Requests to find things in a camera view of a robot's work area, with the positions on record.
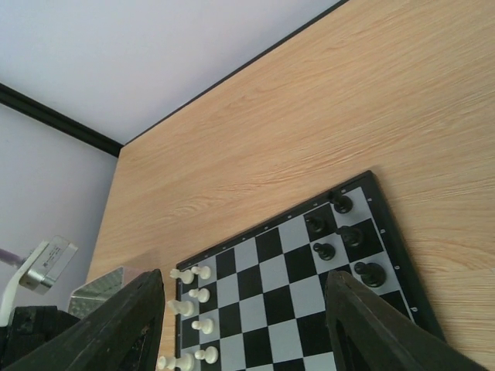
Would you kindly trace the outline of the white rook chess piece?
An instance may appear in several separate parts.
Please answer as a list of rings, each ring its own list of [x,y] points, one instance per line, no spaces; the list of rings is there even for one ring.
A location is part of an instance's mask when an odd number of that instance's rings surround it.
[[[172,269],[169,272],[169,276],[175,280],[181,280],[184,284],[191,284],[195,278],[195,274],[190,269],[185,271]]]

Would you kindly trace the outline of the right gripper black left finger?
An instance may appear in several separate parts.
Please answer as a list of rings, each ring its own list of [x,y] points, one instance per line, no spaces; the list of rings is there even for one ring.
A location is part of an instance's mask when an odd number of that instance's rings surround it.
[[[3,348],[5,370],[154,370],[162,335],[162,272],[146,271],[49,341]]]

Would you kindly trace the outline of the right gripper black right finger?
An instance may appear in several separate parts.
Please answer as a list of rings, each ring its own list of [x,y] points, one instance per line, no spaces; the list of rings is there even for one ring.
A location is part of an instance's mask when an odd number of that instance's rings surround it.
[[[345,271],[329,272],[325,298],[338,370],[485,370]]]

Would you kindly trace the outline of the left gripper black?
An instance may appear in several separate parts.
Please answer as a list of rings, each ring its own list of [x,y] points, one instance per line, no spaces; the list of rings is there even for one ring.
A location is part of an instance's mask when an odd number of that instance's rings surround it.
[[[1,347],[18,339],[37,339],[49,341],[80,319],[57,306],[16,307],[10,315],[7,325],[1,326]]]

